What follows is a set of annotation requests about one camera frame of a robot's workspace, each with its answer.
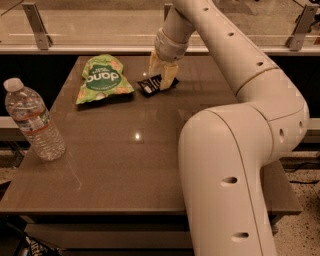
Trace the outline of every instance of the snack bag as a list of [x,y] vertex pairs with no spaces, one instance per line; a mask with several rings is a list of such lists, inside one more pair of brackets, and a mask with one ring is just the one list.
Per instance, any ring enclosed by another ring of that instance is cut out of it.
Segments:
[[132,93],[134,89],[122,71],[122,63],[108,54],[88,60],[82,72],[85,83],[80,87],[76,104]]

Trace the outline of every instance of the small black object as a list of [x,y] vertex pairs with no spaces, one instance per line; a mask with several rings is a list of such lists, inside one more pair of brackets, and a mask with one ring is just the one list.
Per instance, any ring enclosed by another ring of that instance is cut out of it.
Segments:
[[[162,77],[161,75],[156,75],[153,77],[149,77],[145,80],[138,81],[137,83],[142,88],[143,93],[147,96],[155,95],[156,93],[160,92],[160,84],[161,84]],[[179,83],[179,80],[174,78],[171,87],[175,86]]]

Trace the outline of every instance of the glass wall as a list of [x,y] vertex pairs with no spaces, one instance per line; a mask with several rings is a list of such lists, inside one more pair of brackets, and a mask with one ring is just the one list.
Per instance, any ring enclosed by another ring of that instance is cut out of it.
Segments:
[[[261,48],[283,49],[299,15],[309,0],[212,0],[218,8]],[[22,8],[25,1],[0,1],[1,49],[36,46]],[[148,48],[164,21],[164,5],[170,0],[37,0],[35,1],[52,49],[67,47]],[[317,51],[319,23],[310,27],[304,46]],[[191,47],[205,51],[195,33]]]

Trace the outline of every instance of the plastic water bottle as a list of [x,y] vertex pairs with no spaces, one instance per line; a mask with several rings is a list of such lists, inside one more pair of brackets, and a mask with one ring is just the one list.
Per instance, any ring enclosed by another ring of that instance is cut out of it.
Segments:
[[65,143],[41,96],[24,86],[19,78],[6,80],[4,87],[8,92],[6,109],[36,154],[46,161],[61,157]]

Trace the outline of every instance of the bottle label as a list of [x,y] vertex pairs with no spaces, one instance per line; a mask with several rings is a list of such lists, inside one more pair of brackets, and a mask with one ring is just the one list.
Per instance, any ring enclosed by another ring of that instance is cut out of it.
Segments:
[[50,124],[50,114],[47,109],[39,115],[31,117],[27,120],[15,120],[20,130],[26,135],[32,135],[47,128]]

